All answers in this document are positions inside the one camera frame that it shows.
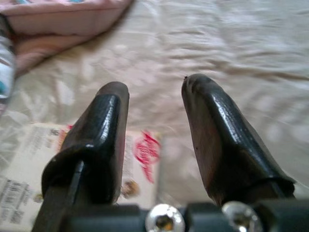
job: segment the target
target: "bed sheet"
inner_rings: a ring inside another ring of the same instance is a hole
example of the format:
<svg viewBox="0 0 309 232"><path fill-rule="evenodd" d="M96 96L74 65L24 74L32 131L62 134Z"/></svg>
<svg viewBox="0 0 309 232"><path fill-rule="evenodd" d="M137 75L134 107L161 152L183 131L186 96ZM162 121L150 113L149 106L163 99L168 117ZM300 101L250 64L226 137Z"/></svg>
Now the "bed sheet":
<svg viewBox="0 0 309 232"><path fill-rule="evenodd" d="M208 201L181 98L204 73L234 99L271 154L309 196L309 1L136 0L114 27L17 79L0 119L0 168L22 127L73 123L100 86L130 91L128 129L164 134L158 202Z"/></svg>

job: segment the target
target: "red logo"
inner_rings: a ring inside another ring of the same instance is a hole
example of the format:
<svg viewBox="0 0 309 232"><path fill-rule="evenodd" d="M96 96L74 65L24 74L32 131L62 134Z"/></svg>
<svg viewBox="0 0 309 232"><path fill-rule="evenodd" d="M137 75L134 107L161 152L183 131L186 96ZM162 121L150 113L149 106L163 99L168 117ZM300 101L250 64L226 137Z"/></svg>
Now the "red logo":
<svg viewBox="0 0 309 232"><path fill-rule="evenodd" d="M135 158L141 163L142 170L150 183L154 182L151 165L160 159L159 148L159 142L147 131L143 132L143 138L136 143Z"/></svg>

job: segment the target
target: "pink fabric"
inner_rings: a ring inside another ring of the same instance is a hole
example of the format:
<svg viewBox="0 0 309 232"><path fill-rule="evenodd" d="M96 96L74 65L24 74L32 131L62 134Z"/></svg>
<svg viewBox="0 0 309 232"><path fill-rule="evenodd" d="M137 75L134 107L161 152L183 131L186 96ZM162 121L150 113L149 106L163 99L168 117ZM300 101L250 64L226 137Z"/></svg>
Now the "pink fabric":
<svg viewBox="0 0 309 232"><path fill-rule="evenodd" d="M7 16L17 35L17 74L42 59L85 42L106 31L132 0L1 0L0 13Z"/></svg>

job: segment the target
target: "pink blanket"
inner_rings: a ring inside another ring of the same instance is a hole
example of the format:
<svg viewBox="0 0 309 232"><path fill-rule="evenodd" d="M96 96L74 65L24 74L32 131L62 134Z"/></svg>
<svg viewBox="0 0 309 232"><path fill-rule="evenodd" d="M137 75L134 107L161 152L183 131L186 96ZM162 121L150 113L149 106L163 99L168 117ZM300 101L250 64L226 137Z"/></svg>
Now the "pink blanket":
<svg viewBox="0 0 309 232"><path fill-rule="evenodd" d="M106 31L131 0L1 0L13 28L16 73Z"/></svg>

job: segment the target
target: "silver rivet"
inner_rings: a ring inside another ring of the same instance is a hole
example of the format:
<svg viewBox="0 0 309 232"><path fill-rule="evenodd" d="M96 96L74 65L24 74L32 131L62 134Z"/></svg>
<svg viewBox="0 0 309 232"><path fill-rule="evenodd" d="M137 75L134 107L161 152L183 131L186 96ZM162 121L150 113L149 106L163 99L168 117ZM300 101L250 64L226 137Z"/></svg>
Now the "silver rivet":
<svg viewBox="0 0 309 232"><path fill-rule="evenodd" d="M147 232L184 232L181 213L169 204L158 204L152 208L145 221Z"/></svg>
<svg viewBox="0 0 309 232"><path fill-rule="evenodd" d="M221 210L238 232L263 232L262 222L250 206L242 202L228 202Z"/></svg>

